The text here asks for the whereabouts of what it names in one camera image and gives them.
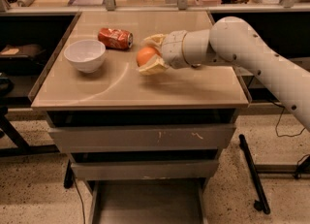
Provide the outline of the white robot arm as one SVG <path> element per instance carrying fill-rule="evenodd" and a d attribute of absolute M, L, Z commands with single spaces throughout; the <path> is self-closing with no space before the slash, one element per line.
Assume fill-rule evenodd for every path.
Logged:
<path fill-rule="evenodd" d="M 192 65 L 239 66 L 266 87 L 310 130 L 310 72 L 272 50 L 245 20 L 227 16 L 209 29 L 173 31 L 145 38 L 141 45 L 157 51 L 139 66 L 143 75 Z"/>

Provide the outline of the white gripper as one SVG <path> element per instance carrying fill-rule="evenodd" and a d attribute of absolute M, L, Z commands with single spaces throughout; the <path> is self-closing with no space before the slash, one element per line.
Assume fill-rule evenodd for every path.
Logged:
<path fill-rule="evenodd" d="M 188 63 L 183 55 L 183 40 L 187 32 L 185 30 L 173 31 L 166 34 L 155 34 L 144 38 L 143 47 L 161 47 L 160 55 L 153 55 L 138 71 L 145 76 L 164 73 L 169 67 L 173 69 L 186 68 Z"/>

